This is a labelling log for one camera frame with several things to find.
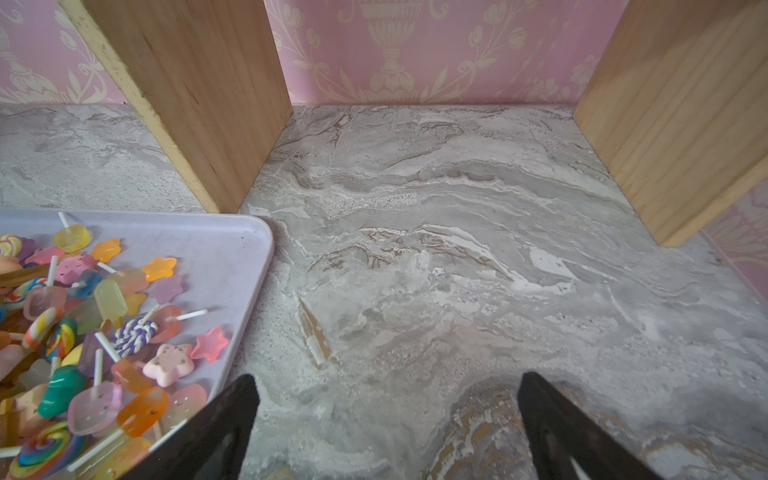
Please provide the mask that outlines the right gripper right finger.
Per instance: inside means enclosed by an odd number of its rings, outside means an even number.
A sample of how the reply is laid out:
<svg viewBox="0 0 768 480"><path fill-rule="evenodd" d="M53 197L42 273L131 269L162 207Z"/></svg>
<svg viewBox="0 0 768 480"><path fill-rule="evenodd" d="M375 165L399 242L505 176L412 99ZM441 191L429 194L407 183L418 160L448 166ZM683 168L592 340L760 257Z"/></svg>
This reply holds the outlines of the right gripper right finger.
<svg viewBox="0 0 768 480"><path fill-rule="evenodd" d="M540 479L657 479L537 372L522 375L518 408Z"/></svg>

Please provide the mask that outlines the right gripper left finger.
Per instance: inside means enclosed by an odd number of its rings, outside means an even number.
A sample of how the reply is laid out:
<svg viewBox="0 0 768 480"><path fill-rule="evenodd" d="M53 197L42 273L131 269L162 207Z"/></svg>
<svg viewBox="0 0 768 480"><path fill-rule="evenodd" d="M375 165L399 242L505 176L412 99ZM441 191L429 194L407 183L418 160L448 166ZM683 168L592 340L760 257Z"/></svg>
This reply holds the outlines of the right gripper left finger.
<svg viewBox="0 0 768 480"><path fill-rule="evenodd" d="M239 376L124 479L237 479L260 405L255 378Z"/></svg>

